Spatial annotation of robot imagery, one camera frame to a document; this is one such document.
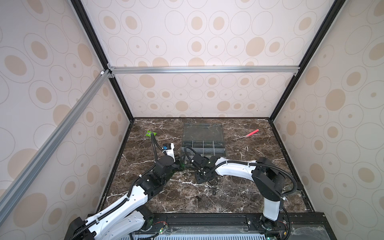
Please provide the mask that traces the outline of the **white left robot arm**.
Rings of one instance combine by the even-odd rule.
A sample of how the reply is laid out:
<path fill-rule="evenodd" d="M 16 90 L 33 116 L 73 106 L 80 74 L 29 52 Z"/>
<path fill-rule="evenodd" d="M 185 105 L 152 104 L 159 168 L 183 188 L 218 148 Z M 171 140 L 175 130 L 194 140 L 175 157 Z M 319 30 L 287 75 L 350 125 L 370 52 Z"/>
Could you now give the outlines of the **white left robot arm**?
<path fill-rule="evenodd" d="M 148 229 L 153 214 L 144 204 L 163 190 L 175 172 L 184 170 L 185 163 L 179 157 L 160 157 L 118 201 L 85 220 L 80 217 L 73 220 L 65 239 L 117 240 L 140 229 Z"/>

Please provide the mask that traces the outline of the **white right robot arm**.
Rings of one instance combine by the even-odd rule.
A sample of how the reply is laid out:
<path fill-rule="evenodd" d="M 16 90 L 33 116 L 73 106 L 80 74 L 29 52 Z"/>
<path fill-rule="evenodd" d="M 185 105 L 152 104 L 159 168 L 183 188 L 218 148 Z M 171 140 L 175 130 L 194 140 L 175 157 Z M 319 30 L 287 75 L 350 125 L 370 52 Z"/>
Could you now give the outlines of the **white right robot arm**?
<path fill-rule="evenodd" d="M 212 156 L 210 159 L 199 154 L 188 158 L 198 183 L 209 182 L 217 176 L 233 176 L 253 181 L 264 198 L 263 221 L 275 222 L 280 213 L 281 199 L 286 177 L 273 163 L 260 158 L 258 161 L 243 162 Z"/>

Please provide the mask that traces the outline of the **clear plastic organizer box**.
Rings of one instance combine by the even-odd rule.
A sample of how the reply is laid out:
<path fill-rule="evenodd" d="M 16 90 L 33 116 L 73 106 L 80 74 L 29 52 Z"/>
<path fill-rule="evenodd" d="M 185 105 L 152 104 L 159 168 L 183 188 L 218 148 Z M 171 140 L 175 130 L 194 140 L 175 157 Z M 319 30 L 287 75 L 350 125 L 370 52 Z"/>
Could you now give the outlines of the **clear plastic organizer box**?
<path fill-rule="evenodd" d="M 226 146 L 222 125 L 219 124 L 185 124 L 182 138 L 182 154 L 191 158 L 194 153 L 185 150 L 189 147 L 203 157 L 225 157 Z"/>

